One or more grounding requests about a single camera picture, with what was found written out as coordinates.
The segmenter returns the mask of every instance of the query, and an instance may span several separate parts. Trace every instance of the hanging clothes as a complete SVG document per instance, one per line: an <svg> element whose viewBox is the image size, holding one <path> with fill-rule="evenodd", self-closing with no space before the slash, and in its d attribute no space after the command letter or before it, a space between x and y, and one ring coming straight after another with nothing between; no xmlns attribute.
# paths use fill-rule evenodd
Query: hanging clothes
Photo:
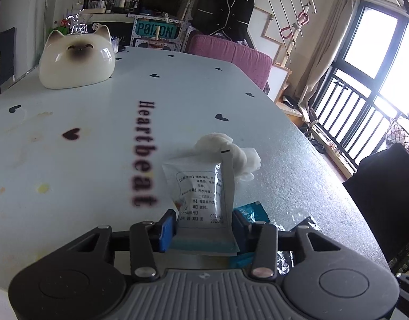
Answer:
<svg viewBox="0 0 409 320"><path fill-rule="evenodd" d="M205 35L222 32L232 41L244 40L255 0L198 0L192 26Z"/></svg>

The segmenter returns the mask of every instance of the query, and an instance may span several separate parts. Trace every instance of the bottle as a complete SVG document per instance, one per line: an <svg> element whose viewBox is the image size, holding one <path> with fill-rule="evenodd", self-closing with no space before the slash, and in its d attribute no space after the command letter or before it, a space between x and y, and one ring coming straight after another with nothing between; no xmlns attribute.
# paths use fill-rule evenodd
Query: bottle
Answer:
<svg viewBox="0 0 409 320"><path fill-rule="evenodd" d="M124 8L125 2L126 2L126 0L120 0L120 4L118 5L118 7Z"/></svg>
<svg viewBox="0 0 409 320"><path fill-rule="evenodd" d="M138 13L138 2L139 0L135 0L135 4L133 5L133 13Z"/></svg>
<svg viewBox="0 0 409 320"><path fill-rule="evenodd" d="M132 0L126 0L126 3L125 3L125 10L126 11L129 11L131 3L132 3Z"/></svg>

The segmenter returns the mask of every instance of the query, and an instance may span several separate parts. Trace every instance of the black cushion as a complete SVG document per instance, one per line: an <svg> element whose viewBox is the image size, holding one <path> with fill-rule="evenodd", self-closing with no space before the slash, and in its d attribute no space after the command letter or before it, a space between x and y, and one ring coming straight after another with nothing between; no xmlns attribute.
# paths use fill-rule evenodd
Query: black cushion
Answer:
<svg viewBox="0 0 409 320"><path fill-rule="evenodd" d="M14 68L15 28L0 32L0 85L15 74Z"/></svg>
<svg viewBox="0 0 409 320"><path fill-rule="evenodd" d="M390 261L409 242L409 153L396 143L363 159L344 186Z"/></svg>

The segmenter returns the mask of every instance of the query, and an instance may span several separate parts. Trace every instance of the license plate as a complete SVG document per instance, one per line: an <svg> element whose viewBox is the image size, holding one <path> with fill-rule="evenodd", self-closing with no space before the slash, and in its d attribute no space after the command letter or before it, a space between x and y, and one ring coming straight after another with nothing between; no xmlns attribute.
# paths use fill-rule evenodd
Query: license plate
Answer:
<svg viewBox="0 0 409 320"><path fill-rule="evenodd" d="M136 34L139 36L155 37L157 26L160 26L159 38L175 39L177 26L167 23L138 20L136 23Z"/></svg>

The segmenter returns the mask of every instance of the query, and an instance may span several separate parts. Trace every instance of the medicine packet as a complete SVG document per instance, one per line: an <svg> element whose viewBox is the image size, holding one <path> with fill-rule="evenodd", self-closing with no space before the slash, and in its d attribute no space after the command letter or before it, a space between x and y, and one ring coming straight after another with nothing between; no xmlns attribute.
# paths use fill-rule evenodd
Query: medicine packet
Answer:
<svg viewBox="0 0 409 320"><path fill-rule="evenodd" d="M170 249L199 255L238 252L231 228L233 159L229 150L163 162L172 200L179 210Z"/></svg>

